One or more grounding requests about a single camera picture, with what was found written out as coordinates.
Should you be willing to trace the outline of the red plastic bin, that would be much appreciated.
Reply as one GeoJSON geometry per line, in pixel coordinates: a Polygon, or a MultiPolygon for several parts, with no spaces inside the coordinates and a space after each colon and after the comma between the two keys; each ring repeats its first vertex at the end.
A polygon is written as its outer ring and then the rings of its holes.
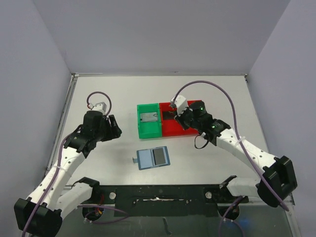
{"type": "MultiPolygon", "coordinates": [[[[200,101],[200,100],[189,100],[188,105],[191,105],[192,103],[197,102],[197,101],[200,101]]],[[[186,130],[182,129],[181,135],[198,135],[198,131],[193,128],[188,128],[186,130]]]]}
{"type": "Polygon", "coordinates": [[[174,111],[175,109],[170,107],[169,102],[159,103],[160,117],[161,117],[161,128],[162,128],[162,136],[170,137],[170,136],[181,136],[182,127],[174,120],[163,120],[162,112],[163,111],[174,111]]]}

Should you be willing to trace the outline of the green plastic bin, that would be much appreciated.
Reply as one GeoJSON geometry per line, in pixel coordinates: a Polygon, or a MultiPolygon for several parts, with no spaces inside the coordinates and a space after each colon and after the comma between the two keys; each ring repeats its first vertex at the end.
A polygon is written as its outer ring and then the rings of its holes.
{"type": "Polygon", "coordinates": [[[137,105],[137,122],[140,139],[162,137],[160,108],[158,103],[137,105]]]}

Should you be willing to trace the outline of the silver VIP card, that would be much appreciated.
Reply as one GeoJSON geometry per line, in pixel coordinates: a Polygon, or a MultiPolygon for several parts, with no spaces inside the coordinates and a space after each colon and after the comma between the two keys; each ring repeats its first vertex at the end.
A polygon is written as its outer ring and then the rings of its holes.
{"type": "Polygon", "coordinates": [[[140,114],[140,121],[141,122],[158,121],[158,114],[157,114],[157,112],[141,113],[140,114]]]}

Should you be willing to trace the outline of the blue leather card holder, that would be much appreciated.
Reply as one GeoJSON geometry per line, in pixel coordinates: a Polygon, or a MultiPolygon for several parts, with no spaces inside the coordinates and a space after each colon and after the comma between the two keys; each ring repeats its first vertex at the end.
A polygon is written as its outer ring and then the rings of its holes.
{"type": "Polygon", "coordinates": [[[158,168],[170,165],[167,146],[138,150],[133,163],[138,164],[139,170],[158,168]]]}

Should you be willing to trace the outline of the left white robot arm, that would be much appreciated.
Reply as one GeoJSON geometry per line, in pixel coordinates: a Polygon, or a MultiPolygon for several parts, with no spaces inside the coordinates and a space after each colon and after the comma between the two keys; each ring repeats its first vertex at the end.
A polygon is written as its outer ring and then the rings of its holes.
{"type": "Polygon", "coordinates": [[[58,158],[41,183],[26,199],[19,198],[14,213],[22,236],[27,233],[38,237],[54,237],[63,219],[82,202],[101,200],[100,183],[81,178],[67,193],[61,194],[75,170],[96,148],[98,142],[121,136],[114,115],[88,111],[80,124],[61,142],[58,158]]]}

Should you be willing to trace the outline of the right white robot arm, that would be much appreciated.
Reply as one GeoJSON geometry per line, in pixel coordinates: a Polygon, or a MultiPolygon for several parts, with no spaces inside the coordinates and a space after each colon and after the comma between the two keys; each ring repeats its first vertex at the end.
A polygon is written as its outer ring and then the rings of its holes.
{"type": "Polygon", "coordinates": [[[225,186],[232,196],[259,197],[271,207],[285,206],[283,201],[297,188],[293,163],[288,157],[266,153],[237,135],[227,123],[213,118],[203,101],[189,104],[185,97],[177,96],[170,105],[176,110],[174,119],[184,130],[196,130],[207,143],[226,150],[259,176],[259,179],[234,176],[227,181],[225,186]]]}

